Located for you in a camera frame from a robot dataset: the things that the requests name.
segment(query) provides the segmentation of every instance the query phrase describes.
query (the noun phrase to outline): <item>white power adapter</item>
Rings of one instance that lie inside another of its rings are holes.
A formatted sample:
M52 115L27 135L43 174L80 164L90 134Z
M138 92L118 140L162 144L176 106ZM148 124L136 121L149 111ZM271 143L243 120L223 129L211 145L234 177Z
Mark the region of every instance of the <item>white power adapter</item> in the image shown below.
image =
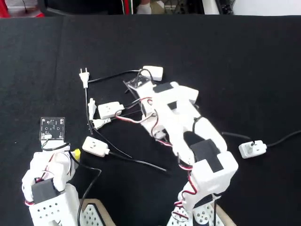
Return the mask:
M110 102L98 106L98 111L101 119L112 118L116 115L120 115L124 106L119 102Z
M238 146L238 149L244 159L255 157L267 152L267 146L262 142L262 140L243 143Z
M163 67L143 66L143 69L147 69L151 73L151 75L152 75L152 77L155 81L161 81L162 80ZM150 79L151 76L150 76L150 73L148 71L146 71L146 70L141 71L141 75L143 75L143 76Z
M93 137L87 137L82 148L85 152L99 157L104 157L106 154L109 154L110 151L105 142L97 140Z

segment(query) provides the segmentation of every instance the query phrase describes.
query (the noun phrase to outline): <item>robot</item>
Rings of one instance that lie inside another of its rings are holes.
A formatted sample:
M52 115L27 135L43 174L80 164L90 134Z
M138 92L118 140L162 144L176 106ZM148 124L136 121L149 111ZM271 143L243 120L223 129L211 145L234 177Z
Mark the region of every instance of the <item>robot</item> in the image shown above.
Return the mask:
M228 188L238 164L227 151L224 139L195 106L197 90L177 82L157 85L149 71L148 76L141 71L125 84L139 97L133 104L140 104L142 119L133 121L122 117L119 110L115 117L141 124L156 141L172 148L179 167L188 173L188 182L178 194L167 225L192 226L197 222L212 226L219 218L212 215L211 203ZM45 137L41 143L43 150L65 145L62 140ZM25 204L29 205L35 226L78 225L78 194L75 187L67 183L75 173L76 153L65 152L68 148L65 145L51 152L35 153L22 179ZM52 211L58 204L60 208ZM86 225L83 218L80 224Z
M198 91L177 82L157 85L148 72L148 78L138 74L126 83L141 100L141 125L155 140L171 147L179 166L188 172L167 225L192 226L193 219L213 225L210 204L228 188L238 164L225 140L194 105Z

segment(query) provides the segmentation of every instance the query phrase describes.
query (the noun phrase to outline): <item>cable connector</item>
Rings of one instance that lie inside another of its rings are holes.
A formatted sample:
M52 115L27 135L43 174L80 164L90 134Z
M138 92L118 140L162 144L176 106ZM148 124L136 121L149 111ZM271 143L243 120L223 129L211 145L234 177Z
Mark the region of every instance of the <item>cable connector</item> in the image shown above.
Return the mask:
M97 140L93 137L87 137L82 148L85 152L99 157L104 157L110 152L109 147L105 142Z
M89 81L90 73L87 71L87 68L86 68L85 72L83 72L82 69L80 69L79 76L80 76L80 79L83 82L84 89L88 88L88 81Z
M89 108L89 119L91 121L94 119L94 114L96 111L95 100L93 98L90 98L90 102L88 103L88 108Z
M255 157L267 152L267 146L262 142L262 140L243 143L238 146L238 149L244 159Z
M111 119L94 119L93 124L96 130L100 129L104 124L110 123Z

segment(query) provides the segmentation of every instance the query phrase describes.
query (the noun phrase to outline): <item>yellow connector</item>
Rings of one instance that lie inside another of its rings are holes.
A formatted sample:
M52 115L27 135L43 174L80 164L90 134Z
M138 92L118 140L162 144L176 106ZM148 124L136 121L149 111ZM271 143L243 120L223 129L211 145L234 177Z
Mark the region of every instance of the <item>yellow connector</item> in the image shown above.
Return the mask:
M74 157L77 161L80 160L80 150L79 150L78 148L75 149L75 150L72 152L72 154L73 154L73 157Z

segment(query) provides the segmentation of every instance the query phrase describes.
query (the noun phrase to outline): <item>black fabric surface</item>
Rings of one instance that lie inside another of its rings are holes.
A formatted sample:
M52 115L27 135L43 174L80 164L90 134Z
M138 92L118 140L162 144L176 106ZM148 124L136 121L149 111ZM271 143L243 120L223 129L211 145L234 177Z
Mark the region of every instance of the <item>black fabric surface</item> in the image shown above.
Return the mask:
M66 140L89 135L79 68L98 78L143 65L164 81L199 90L197 104L219 131L272 143L301 128L301 17L79 16L0 20L0 225L32 225L21 179L40 151L41 116L66 117ZM98 104L130 103L125 75L89 86ZM167 223L187 181L171 150L139 125L114 121L101 132L133 157L167 168L83 153L103 170L88 198L100 199L119 226ZM300 225L300 140L243 160L243 140L225 137L239 168L218 201L239 226ZM94 176L77 169L79 196Z

